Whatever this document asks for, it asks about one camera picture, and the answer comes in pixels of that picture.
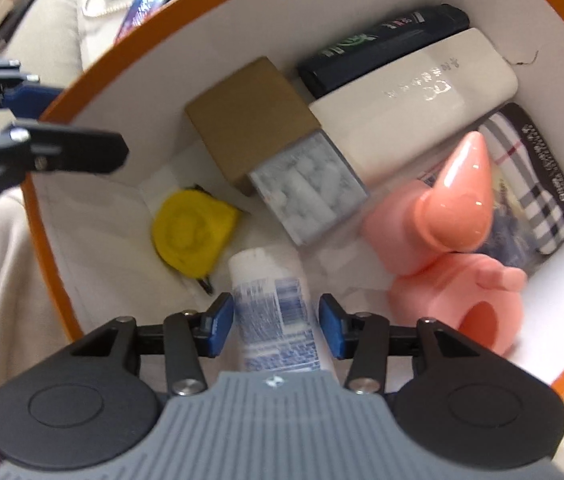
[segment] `pink toy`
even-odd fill
[[[522,326],[524,270],[484,254],[445,254],[389,291],[393,321],[414,326],[434,317],[496,354],[504,354]]]
[[[409,276],[442,254],[475,251],[491,231],[489,153],[467,134],[433,188],[416,180],[391,193],[364,221],[363,235],[389,272]]]
[[[526,273],[478,249],[491,231],[493,193],[482,134],[464,136],[433,188],[417,180],[391,193],[364,221],[363,235],[389,272],[395,321],[435,317],[502,354],[522,323]]]

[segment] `brown cardboard box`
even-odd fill
[[[244,194],[249,171],[320,123],[291,84],[261,57],[185,108],[224,177]]]

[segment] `blue printed label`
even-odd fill
[[[310,316],[300,281],[255,280],[233,291],[248,371],[319,370]]]

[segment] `gray silicone base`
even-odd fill
[[[344,390],[328,372],[224,372],[174,397],[149,436],[101,466],[0,480],[564,480],[550,462],[509,471],[449,463],[414,444],[384,400]]]

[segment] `white tube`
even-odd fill
[[[246,371],[333,371],[297,251],[250,249],[229,260]]]

